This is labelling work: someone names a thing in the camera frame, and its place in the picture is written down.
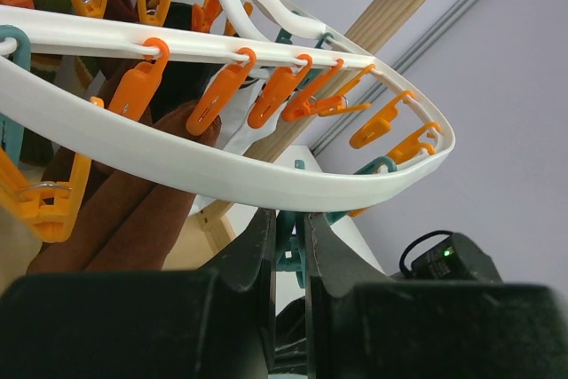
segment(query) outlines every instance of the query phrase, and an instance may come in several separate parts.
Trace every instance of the black plastic object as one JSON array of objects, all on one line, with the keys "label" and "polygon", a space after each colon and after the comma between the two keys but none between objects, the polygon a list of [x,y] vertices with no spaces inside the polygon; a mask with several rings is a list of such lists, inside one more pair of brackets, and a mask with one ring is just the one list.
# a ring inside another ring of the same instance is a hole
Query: black plastic object
[{"label": "black plastic object", "polygon": [[260,209],[197,271],[16,281],[0,298],[0,377],[266,378],[274,222]]},{"label": "black plastic object", "polygon": [[1,378],[568,377],[540,286],[393,281],[304,214],[305,302],[274,317],[275,215],[197,271],[29,276],[0,298]]},{"label": "black plastic object", "polygon": [[[440,234],[449,235],[411,263],[411,271],[404,266],[406,255],[417,244]],[[414,280],[477,280],[501,282],[495,263],[467,235],[449,231],[435,231],[414,241],[400,258],[401,272]]]}]

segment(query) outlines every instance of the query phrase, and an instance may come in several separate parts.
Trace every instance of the teal clothespin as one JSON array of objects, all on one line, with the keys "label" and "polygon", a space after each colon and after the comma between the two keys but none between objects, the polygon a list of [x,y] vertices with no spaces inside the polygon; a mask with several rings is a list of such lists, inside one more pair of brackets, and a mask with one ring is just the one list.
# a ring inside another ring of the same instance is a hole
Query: teal clothespin
[{"label": "teal clothespin", "polygon": [[[314,49],[321,49],[321,47],[323,46],[323,43],[327,41],[327,39],[333,39],[334,35],[332,35],[331,33],[327,32],[324,33],[320,38],[319,41],[316,43],[316,45],[314,46]],[[308,71],[308,74],[305,75],[305,78],[300,82],[300,84],[298,84],[298,90],[302,90],[303,88],[305,88],[308,84],[310,84],[312,82],[313,79],[315,79],[318,75],[320,75],[321,73],[321,68],[312,68],[310,71]]]},{"label": "teal clothespin", "polygon": [[[372,173],[375,173],[375,171],[383,165],[386,165],[387,171],[389,171],[389,173],[397,171],[397,164],[390,157],[381,155],[380,157],[377,157],[376,159],[367,163],[361,169],[356,171],[355,175],[370,175]],[[326,213],[327,223],[333,225],[339,219],[341,219],[345,215],[348,215],[349,212],[349,210],[346,210],[345,212],[328,212]]]},{"label": "teal clothespin", "polygon": [[283,44],[294,44],[292,42],[292,34],[286,31],[284,28],[278,32],[276,36],[276,43],[283,43]]},{"label": "teal clothespin", "polygon": [[[29,71],[31,68],[31,43],[28,36],[14,26],[0,26],[0,41],[13,37],[18,42],[12,61],[17,66]],[[20,161],[21,143],[24,138],[24,127],[0,113],[0,143],[10,160],[17,166]]]},{"label": "teal clothespin", "polygon": [[[305,170],[303,160],[296,160],[296,169]],[[296,224],[303,220],[303,213],[281,210],[276,217],[277,241],[288,239],[288,244],[276,252],[276,271],[295,272],[300,288],[305,288],[305,243]]]}]

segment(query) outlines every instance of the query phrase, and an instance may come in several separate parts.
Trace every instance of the clothes drying rack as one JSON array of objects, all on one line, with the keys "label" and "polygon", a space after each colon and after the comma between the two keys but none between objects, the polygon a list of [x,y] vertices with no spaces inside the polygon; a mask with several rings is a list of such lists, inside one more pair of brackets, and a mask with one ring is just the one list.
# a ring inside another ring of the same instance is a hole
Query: clothes drying rack
[{"label": "clothes drying rack", "polygon": [[[375,53],[390,40],[425,1],[373,0],[345,33],[345,37],[351,40],[353,46],[359,48],[361,54],[365,52]],[[301,17],[314,18],[286,0],[281,0],[281,2],[289,10],[299,12]],[[357,74],[355,70],[340,72],[323,90],[317,93],[315,99],[329,97],[349,82],[355,74]],[[283,122],[280,119],[276,131],[271,136],[256,142],[245,153],[245,157],[263,162],[274,162],[310,124],[313,118],[299,122]],[[217,200],[187,220],[187,226],[192,227],[194,230],[201,229],[204,237],[209,241],[209,245],[214,248],[216,253],[235,237],[234,231],[225,216],[225,213],[232,205],[232,202]]]}]

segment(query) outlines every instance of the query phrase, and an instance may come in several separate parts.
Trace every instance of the hanging laundry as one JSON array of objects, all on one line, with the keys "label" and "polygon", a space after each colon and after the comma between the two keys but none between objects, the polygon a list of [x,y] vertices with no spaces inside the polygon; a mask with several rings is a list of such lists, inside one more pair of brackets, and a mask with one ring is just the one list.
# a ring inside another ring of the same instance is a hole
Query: hanging laundry
[{"label": "hanging laundry", "polygon": [[[199,137],[185,130],[185,121],[194,107],[194,102],[186,103],[154,127],[207,146],[215,145],[220,119]],[[84,203],[71,237],[45,247],[30,263],[28,273],[161,269],[194,197],[112,170]]]},{"label": "hanging laundry", "polygon": [[[73,12],[71,0],[34,0],[39,11],[70,14]],[[106,20],[137,22],[138,15],[130,0],[107,0],[104,14]],[[61,68],[62,55],[43,53],[32,54],[31,71],[46,82],[54,83]],[[78,96],[83,96],[100,69],[115,69],[122,59],[94,59],[89,57],[73,58],[73,73],[66,79],[66,89]],[[31,130],[24,130],[24,140],[20,160],[32,166],[45,166],[53,158],[51,141]]]}]

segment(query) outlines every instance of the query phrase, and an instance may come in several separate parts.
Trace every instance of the clothespin hook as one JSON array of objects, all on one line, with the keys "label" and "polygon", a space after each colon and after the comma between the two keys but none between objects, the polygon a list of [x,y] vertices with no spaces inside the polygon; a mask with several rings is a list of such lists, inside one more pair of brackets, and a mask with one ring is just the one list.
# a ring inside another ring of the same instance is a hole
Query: clothespin hook
[{"label": "clothespin hook", "polygon": [[290,67],[278,67],[264,87],[255,105],[248,114],[247,123],[253,129],[264,126],[268,119],[286,101],[286,98],[294,91],[297,85],[304,79],[312,68],[312,57],[305,53],[298,59],[306,61],[305,66],[295,75]]},{"label": "clothespin hook", "polygon": [[240,48],[237,53],[248,55],[248,62],[230,64],[219,72],[185,123],[191,135],[201,135],[213,123],[254,68],[256,54],[252,49]]},{"label": "clothespin hook", "polygon": [[396,164],[401,164],[415,157],[423,149],[425,149],[429,155],[435,154],[436,149],[432,144],[428,142],[421,142],[419,139],[424,133],[426,133],[428,138],[434,138],[434,134],[429,132],[429,130],[432,129],[439,133],[440,125],[436,122],[428,122],[424,124],[420,129],[410,134],[400,144],[395,146],[387,155],[394,160]]},{"label": "clothespin hook", "polygon": [[329,110],[341,104],[341,97],[329,97],[321,99],[315,104],[309,102],[309,99],[315,99],[314,95],[323,88],[331,78],[336,75],[343,67],[344,61],[338,59],[337,63],[325,74],[317,75],[311,83],[309,83],[302,91],[300,91],[282,111],[282,120],[285,122],[293,122],[304,119],[310,115]]},{"label": "clothespin hook", "polygon": [[398,117],[397,104],[400,101],[407,104],[407,97],[414,98],[414,93],[412,91],[400,92],[351,136],[349,144],[353,148],[359,149],[388,133],[391,130],[392,122]]},{"label": "clothespin hook", "polygon": [[[0,41],[11,37],[16,40],[16,51],[12,54],[17,66],[29,71],[31,68],[31,42],[21,29],[14,26],[0,26]],[[0,114],[0,144],[14,164],[20,161],[24,127],[9,117]]]},{"label": "clothespin hook", "polygon": [[147,61],[142,61],[127,71],[108,106],[110,111],[135,121],[140,120],[158,90],[163,70],[170,59],[170,48],[162,39],[150,37],[144,42],[144,46],[159,48],[160,57],[153,64],[149,62],[152,57],[146,56]]},{"label": "clothespin hook", "polygon": [[166,21],[171,0],[159,0],[154,13],[150,13],[146,6],[146,0],[137,0],[138,19],[142,24],[161,27]]},{"label": "clothespin hook", "polygon": [[103,18],[107,2],[108,0],[71,0],[75,11],[79,15],[89,18]]}]

